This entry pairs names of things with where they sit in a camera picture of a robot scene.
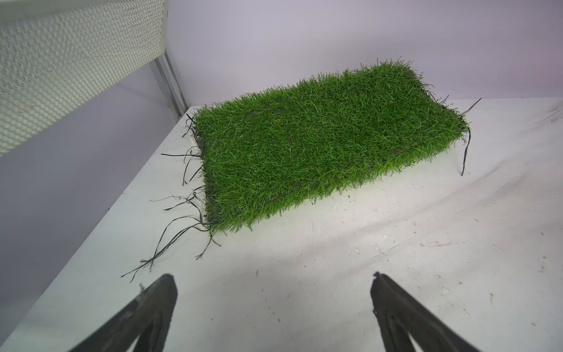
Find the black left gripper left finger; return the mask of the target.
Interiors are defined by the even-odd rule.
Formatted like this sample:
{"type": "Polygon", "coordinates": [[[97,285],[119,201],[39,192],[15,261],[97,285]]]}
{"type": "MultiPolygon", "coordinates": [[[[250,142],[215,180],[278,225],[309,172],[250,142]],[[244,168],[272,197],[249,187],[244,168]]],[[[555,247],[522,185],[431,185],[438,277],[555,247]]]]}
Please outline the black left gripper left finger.
{"type": "Polygon", "coordinates": [[[177,301],[177,286],[164,274],[73,351],[162,351],[177,301]]]}

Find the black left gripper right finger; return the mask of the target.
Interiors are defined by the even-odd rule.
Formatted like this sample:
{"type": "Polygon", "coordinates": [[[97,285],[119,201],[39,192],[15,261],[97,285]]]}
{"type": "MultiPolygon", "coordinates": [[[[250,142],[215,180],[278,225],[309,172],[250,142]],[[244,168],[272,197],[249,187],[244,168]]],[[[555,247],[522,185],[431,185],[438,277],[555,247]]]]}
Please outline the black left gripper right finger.
{"type": "Polygon", "coordinates": [[[478,352],[385,274],[376,272],[370,289],[373,313],[386,351],[478,352]]]}

